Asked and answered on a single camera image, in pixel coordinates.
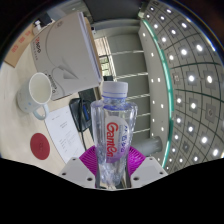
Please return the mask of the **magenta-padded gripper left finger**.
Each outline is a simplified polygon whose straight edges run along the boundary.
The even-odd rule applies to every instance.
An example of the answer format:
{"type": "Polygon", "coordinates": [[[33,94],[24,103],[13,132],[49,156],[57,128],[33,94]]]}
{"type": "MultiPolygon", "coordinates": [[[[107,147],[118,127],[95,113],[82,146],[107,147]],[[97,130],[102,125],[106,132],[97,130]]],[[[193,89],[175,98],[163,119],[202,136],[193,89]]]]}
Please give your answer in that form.
{"type": "Polygon", "coordinates": [[[99,173],[95,147],[90,147],[79,158],[72,157],[59,176],[84,188],[98,188],[99,173]]]}

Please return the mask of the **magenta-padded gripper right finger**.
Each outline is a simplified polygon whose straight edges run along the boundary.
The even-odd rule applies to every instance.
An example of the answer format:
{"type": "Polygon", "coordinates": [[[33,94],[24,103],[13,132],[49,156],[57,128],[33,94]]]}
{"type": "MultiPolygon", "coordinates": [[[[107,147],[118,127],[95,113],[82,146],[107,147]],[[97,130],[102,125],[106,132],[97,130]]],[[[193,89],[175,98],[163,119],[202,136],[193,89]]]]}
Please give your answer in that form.
{"type": "Polygon", "coordinates": [[[129,149],[126,166],[126,186],[140,188],[167,176],[154,157],[146,157],[137,149],[129,149]]]}

